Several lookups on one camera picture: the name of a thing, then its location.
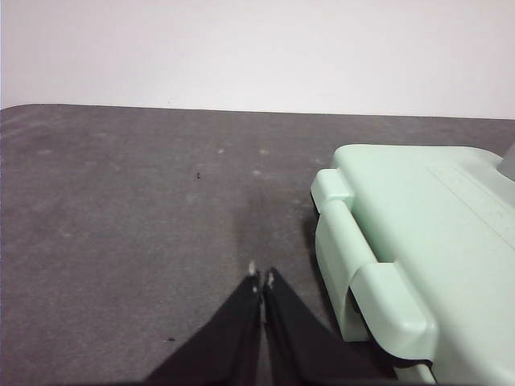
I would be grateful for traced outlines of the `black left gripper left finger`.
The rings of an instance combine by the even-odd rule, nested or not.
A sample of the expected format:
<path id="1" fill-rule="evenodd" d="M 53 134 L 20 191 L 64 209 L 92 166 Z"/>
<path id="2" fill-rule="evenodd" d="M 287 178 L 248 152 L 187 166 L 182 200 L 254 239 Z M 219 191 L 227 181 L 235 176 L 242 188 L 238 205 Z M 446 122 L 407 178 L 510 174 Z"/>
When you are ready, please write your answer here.
<path id="1" fill-rule="evenodd" d="M 248 273 L 212 318 L 146 378 L 160 385 L 254 385 L 261 338 L 260 275 Z"/>

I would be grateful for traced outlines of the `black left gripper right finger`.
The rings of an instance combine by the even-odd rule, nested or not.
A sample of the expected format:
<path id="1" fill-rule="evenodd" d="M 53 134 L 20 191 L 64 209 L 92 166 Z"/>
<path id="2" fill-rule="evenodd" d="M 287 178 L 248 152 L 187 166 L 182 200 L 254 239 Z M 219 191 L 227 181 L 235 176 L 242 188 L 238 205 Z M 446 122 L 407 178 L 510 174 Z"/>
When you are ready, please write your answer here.
<path id="1" fill-rule="evenodd" d="M 262 295 L 275 385 L 398 384 L 326 328 L 275 267 Z"/>

